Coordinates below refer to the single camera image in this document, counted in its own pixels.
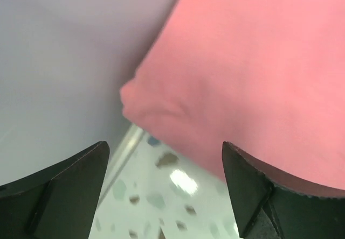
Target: brown speck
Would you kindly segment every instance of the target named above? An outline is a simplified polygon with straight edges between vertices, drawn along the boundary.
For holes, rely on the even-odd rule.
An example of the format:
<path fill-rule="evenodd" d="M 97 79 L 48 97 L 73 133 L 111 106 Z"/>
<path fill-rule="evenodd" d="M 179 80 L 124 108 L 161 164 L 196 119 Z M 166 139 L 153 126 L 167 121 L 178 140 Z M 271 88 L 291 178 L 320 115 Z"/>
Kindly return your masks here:
<path fill-rule="evenodd" d="M 133 205 L 137 205 L 138 202 L 140 201 L 140 197 L 139 197 L 138 195 L 131 196 L 131 197 L 129 197 L 129 201 L 130 201 L 130 203 L 132 203 Z"/>
<path fill-rule="evenodd" d="M 163 233 L 162 228 L 161 228 L 160 234 L 158 235 L 158 239 L 165 239 L 165 235 Z"/>
<path fill-rule="evenodd" d="M 132 230 L 129 231 L 129 236 L 132 239 L 137 239 L 138 238 L 138 234 L 135 231 L 132 231 Z"/>
<path fill-rule="evenodd" d="M 178 162 L 178 157 L 171 153 L 166 152 L 156 163 L 157 168 L 176 165 Z"/>
<path fill-rule="evenodd" d="M 180 231 L 186 231 L 187 230 L 185 223 L 183 223 L 181 221 L 176 221 L 176 225 Z"/>
<path fill-rule="evenodd" d="M 194 209 L 193 206 L 188 206 L 188 205 L 186 205 L 184 208 L 185 208 L 185 210 L 187 211 L 187 213 L 188 213 L 189 215 L 192 215 L 192 216 L 195 216 L 195 215 L 196 215 L 196 212 L 195 212 L 195 209 Z"/>

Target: terrazzo surface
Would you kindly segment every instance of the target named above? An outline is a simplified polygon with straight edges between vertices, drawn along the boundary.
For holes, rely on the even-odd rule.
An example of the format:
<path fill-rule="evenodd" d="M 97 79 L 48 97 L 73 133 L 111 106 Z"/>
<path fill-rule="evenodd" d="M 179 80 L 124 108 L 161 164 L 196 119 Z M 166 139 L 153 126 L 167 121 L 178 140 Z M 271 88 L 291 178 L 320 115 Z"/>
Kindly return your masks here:
<path fill-rule="evenodd" d="M 89 239 L 239 239 L 226 185 L 144 135 L 96 211 Z"/>

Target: gray wall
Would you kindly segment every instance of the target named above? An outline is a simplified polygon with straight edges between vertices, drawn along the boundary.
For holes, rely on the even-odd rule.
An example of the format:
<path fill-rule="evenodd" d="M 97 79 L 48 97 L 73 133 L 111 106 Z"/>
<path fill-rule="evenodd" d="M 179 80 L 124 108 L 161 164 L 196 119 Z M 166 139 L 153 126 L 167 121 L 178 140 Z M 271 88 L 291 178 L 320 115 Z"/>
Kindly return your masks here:
<path fill-rule="evenodd" d="M 0 0 L 0 185 L 130 123 L 119 88 L 174 0 Z"/>

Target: fabric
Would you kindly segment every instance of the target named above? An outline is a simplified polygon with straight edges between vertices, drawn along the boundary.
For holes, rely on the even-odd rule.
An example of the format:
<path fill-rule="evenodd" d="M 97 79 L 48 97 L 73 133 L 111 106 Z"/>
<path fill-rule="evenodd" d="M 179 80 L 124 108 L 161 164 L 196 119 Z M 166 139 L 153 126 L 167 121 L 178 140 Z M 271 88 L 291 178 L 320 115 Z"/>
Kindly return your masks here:
<path fill-rule="evenodd" d="M 222 142 L 345 189 L 345 0 L 180 0 L 123 114 L 223 178 Z"/>

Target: pink cloth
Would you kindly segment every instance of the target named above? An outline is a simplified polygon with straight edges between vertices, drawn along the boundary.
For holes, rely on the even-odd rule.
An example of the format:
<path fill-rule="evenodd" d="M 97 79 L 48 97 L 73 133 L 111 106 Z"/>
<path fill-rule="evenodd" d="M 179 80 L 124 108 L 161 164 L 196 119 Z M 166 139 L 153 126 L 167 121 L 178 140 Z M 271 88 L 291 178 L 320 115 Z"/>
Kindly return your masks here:
<path fill-rule="evenodd" d="M 345 0 L 180 0 L 124 115 L 223 177 L 222 142 L 345 189 Z"/>

